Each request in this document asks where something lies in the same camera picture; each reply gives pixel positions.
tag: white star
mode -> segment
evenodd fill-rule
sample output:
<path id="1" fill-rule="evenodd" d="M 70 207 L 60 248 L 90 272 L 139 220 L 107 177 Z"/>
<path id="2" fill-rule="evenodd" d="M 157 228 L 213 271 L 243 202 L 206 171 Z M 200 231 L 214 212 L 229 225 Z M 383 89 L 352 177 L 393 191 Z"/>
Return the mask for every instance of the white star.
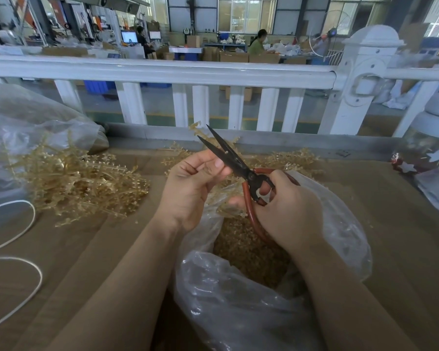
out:
<path id="1" fill-rule="evenodd" d="M 402 169 L 404 174 L 410 171 L 417 172 L 415 165 L 407 164 L 406 162 L 402 162 L 400 165 L 398 165 L 398 167 Z"/>
<path id="2" fill-rule="evenodd" d="M 426 154 L 426 155 L 430 157 L 429 162 L 434 162 L 439 160 L 439 150 L 432 154 Z"/>

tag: woman with ponytail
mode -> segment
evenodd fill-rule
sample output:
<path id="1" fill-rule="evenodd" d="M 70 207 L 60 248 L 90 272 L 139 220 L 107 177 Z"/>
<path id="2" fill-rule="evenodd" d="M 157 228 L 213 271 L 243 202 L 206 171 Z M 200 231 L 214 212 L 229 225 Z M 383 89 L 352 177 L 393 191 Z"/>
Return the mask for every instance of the woman with ponytail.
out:
<path id="1" fill-rule="evenodd" d="M 261 29 L 258 31 L 257 36 L 252 40 L 250 43 L 249 49 L 247 52 L 250 55 L 260 55 L 262 53 L 265 53 L 265 49 L 263 48 L 263 42 L 267 39 L 267 31 L 264 29 Z M 266 53 L 274 53 L 274 50 L 269 50 Z"/>

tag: red scissor handle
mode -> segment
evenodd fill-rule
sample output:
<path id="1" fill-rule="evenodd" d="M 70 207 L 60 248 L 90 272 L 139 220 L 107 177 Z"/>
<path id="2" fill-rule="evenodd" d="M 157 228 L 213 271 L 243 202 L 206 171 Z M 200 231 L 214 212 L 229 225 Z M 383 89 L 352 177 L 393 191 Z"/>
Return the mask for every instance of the red scissor handle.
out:
<path id="1" fill-rule="evenodd" d="M 260 167 L 260 168 L 254 169 L 254 172 L 256 174 L 267 174 L 267 175 L 269 175 L 273 171 L 275 171 L 274 168 Z M 287 174 L 286 172 L 285 172 L 285 174 L 288 177 L 289 181 L 294 183 L 296 186 L 300 186 L 299 182 L 297 182 L 296 179 L 293 176 Z M 247 181 L 242 183 L 242 190 L 244 192 L 244 200 L 245 200 L 245 203 L 246 203 L 247 216 L 248 216 L 248 218 L 250 220 L 250 223 L 252 224 L 252 228 L 254 229 L 255 233 L 266 244 L 268 244 L 270 246 L 276 246 L 276 242 L 269 237 L 269 235 L 267 234 L 265 229 L 263 229 L 262 225 L 258 221 L 257 215 L 255 214 L 254 206 L 252 204 L 252 197 L 250 196 L 250 189 L 249 189 L 249 184 L 248 184 Z M 260 198 L 260 200 L 258 201 L 258 204 L 264 206 L 267 203 L 262 198 Z"/>

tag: scissors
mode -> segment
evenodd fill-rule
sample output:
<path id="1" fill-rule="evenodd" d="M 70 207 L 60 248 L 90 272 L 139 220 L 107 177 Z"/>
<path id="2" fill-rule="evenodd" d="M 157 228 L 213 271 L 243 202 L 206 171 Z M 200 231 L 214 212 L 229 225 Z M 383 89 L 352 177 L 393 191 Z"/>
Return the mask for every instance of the scissors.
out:
<path id="1" fill-rule="evenodd" d="M 276 245 L 265 229 L 257 219 L 255 214 L 254 206 L 252 205 L 252 200 L 257 202 L 261 206 L 267 205 L 267 202 L 263 200 L 262 196 L 258 194 L 259 189 L 262 187 L 264 182 L 268 183 L 272 190 L 275 190 L 275 185 L 271 182 L 270 177 L 266 174 L 271 174 L 275 169 L 273 168 L 254 168 L 250 169 L 245 162 L 237 155 L 237 153 L 231 148 L 228 143 L 217 134 L 208 124 L 206 125 L 210 132 L 213 134 L 222 149 L 217 148 L 212 143 L 206 141 L 202 137 L 198 136 L 200 141 L 205 144 L 205 146 L 210 149 L 218 158 L 223 160 L 224 164 L 232 169 L 236 176 L 244 178 L 246 181 L 242 183 L 242 190 L 244 192 L 244 200 L 246 203 L 247 216 L 252 224 L 252 228 L 260 239 L 262 239 L 268 245 Z M 299 186 L 299 183 L 294 177 L 286 174 L 288 179 Z"/>

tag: green shirt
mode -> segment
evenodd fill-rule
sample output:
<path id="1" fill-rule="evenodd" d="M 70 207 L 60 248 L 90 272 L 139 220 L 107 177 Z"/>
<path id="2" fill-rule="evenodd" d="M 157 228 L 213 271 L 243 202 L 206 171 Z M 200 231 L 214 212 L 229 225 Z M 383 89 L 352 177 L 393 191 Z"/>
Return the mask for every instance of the green shirt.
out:
<path id="1" fill-rule="evenodd" d="M 250 55 L 260 55 L 265 51 L 265 49 L 263 49 L 263 45 L 262 43 L 256 39 L 252 42 L 252 44 L 250 45 L 249 49 L 247 49 L 247 52 Z"/>

